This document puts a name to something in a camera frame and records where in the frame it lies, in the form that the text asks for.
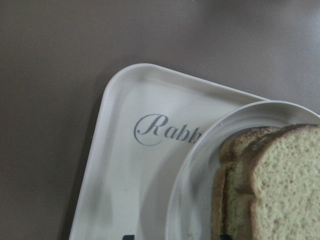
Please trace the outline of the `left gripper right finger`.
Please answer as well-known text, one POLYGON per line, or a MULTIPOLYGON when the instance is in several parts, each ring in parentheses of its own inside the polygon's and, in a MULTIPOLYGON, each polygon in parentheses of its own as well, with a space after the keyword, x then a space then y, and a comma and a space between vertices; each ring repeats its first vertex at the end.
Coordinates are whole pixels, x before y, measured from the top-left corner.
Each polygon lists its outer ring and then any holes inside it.
POLYGON ((229 234, 220 234, 219 239, 220 240, 233 240, 229 234))

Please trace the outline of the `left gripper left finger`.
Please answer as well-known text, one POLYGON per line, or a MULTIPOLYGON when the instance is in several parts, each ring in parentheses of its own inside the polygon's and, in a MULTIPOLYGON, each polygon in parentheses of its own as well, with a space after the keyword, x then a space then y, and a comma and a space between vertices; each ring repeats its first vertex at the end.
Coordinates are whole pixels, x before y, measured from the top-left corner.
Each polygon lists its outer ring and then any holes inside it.
POLYGON ((122 240, 135 240, 134 234, 127 234, 122 237, 122 240))

